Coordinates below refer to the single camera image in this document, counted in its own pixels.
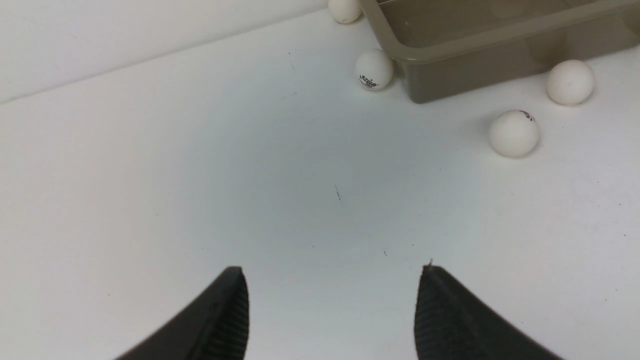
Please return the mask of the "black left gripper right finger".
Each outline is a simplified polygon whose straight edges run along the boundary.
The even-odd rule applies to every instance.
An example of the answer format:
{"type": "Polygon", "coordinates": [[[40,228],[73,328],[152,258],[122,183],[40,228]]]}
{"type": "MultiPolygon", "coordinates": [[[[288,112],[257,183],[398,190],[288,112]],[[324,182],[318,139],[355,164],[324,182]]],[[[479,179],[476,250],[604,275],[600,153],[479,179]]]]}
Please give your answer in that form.
{"type": "Polygon", "coordinates": [[[419,360],[557,360],[446,269],[425,265],[414,312],[419,360]]]}

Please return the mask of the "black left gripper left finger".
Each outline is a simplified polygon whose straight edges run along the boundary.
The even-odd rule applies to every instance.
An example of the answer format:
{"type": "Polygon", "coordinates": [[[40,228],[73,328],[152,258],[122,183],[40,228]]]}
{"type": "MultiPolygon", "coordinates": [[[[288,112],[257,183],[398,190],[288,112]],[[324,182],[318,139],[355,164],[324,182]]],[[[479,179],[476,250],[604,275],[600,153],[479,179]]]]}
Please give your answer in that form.
{"type": "Polygon", "coordinates": [[[240,266],[229,266],[175,317],[120,360],[243,360],[250,299],[240,266]]]}

